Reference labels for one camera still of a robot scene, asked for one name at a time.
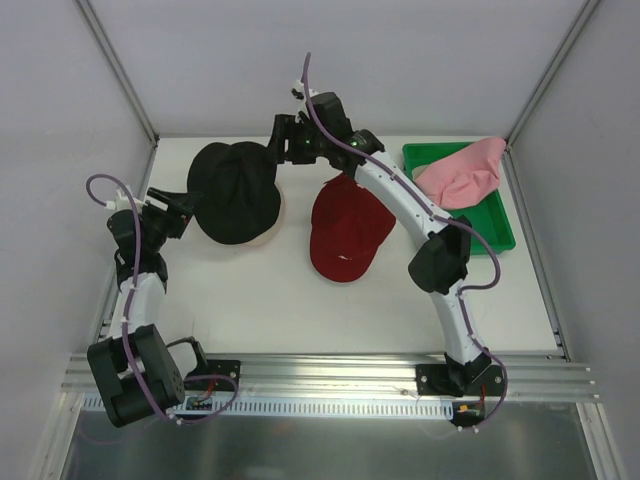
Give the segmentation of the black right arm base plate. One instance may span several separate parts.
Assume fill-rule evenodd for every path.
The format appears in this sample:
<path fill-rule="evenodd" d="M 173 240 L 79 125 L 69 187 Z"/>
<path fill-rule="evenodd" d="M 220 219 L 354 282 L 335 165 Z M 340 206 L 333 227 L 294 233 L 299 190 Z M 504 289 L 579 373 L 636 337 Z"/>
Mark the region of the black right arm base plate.
<path fill-rule="evenodd" d="M 495 364 L 484 369 L 458 368 L 443 363 L 418 364 L 415 374 L 420 396 L 500 397 L 506 387 L 503 371 Z"/>

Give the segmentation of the light pink baseball cap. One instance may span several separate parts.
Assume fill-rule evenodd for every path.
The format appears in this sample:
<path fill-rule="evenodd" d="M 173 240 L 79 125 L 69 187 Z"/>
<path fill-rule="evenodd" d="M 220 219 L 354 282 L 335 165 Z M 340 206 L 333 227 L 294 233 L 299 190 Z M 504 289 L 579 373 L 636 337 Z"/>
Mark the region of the light pink baseball cap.
<path fill-rule="evenodd" d="M 506 141 L 487 137 L 475 142 L 407 145 L 405 165 L 419 189 L 445 210 L 473 207 L 498 189 Z"/>

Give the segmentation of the black baseball cap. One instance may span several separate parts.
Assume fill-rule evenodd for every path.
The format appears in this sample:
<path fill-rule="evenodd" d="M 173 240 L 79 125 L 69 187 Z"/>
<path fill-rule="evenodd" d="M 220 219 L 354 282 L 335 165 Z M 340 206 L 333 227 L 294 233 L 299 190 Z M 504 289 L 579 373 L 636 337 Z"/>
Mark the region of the black baseball cap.
<path fill-rule="evenodd" d="M 284 200 L 277 164 L 261 144 L 214 142 L 194 157 L 187 190 L 203 198 L 194 216 L 201 230 L 223 245 L 263 245 L 281 226 Z"/>

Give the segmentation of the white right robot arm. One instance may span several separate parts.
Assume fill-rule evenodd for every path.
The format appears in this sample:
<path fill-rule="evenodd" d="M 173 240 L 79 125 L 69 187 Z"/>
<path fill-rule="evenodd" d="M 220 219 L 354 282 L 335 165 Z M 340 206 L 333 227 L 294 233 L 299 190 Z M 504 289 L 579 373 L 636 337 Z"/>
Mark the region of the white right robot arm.
<path fill-rule="evenodd" d="M 372 193 L 408 231 L 417 245 L 408 272 L 436 308 L 445 339 L 444 365 L 424 377 L 437 393 L 461 397 L 484 382 L 492 360 L 473 331 L 464 303 L 472 228 L 431 202 L 398 168 L 384 144 L 366 129 L 355 130 L 333 92 L 291 93 L 301 105 L 295 114 L 274 118 L 269 155 L 278 163 L 313 164 L 320 157 Z"/>

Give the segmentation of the red baseball cap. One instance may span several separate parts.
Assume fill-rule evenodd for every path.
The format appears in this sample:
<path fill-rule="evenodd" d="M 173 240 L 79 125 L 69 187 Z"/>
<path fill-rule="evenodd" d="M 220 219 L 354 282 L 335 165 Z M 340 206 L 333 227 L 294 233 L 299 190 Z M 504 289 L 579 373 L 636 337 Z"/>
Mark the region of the red baseball cap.
<path fill-rule="evenodd" d="M 324 278 L 361 278 L 396 224 L 396 217 L 366 188 L 342 173 L 319 191 L 311 212 L 310 260 Z"/>

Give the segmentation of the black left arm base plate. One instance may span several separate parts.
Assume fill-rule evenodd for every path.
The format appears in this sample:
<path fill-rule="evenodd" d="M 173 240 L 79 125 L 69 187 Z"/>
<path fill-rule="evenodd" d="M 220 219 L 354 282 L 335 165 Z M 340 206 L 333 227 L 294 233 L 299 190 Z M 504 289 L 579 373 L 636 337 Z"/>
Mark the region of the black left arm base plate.
<path fill-rule="evenodd" d="M 234 387 L 226 377 L 239 383 L 241 366 L 241 361 L 236 359 L 208 359 L 187 375 L 185 388 L 201 394 L 233 392 Z"/>

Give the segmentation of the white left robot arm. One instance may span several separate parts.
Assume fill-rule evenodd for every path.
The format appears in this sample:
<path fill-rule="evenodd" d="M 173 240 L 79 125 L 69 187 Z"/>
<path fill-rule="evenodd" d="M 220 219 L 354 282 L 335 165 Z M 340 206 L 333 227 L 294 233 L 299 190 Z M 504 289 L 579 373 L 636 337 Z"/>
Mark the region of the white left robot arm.
<path fill-rule="evenodd" d="M 199 192 L 151 188 L 141 202 L 126 189 L 108 202 L 107 229 L 114 254 L 117 301 L 108 336 L 89 346 L 87 359 L 111 423 L 124 427 L 165 413 L 185 399 L 185 387 L 206 384 L 210 366 L 194 337 L 166 342 L 157 326 L 168 268 L 160 250 L 179 239 L 200 203 Z"/>

